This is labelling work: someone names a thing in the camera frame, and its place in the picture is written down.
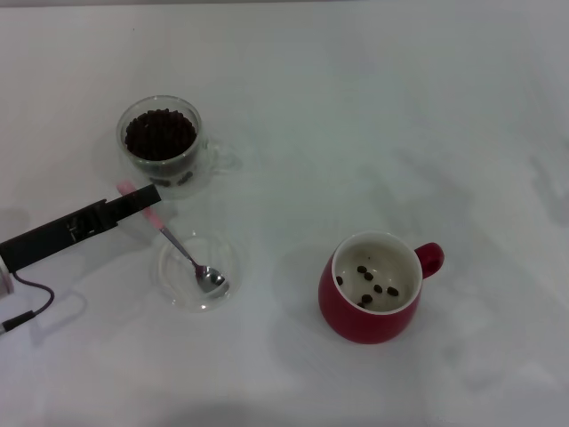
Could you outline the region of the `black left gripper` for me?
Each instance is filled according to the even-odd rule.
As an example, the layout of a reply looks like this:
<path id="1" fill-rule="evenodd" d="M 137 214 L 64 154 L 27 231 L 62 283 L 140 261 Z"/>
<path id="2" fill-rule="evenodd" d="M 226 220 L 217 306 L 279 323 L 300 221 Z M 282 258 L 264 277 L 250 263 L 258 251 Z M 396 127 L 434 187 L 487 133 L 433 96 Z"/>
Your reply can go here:
<path id="1" fill-rule="evenodd" d="M 103 199 L 1 244 L 1 259 L 10 273 L 115 228 L 121 220 L 147 211 L 160 201 L 154 184 L 136 189 L 129 183 L 116 187 L 120 194 Z"/>

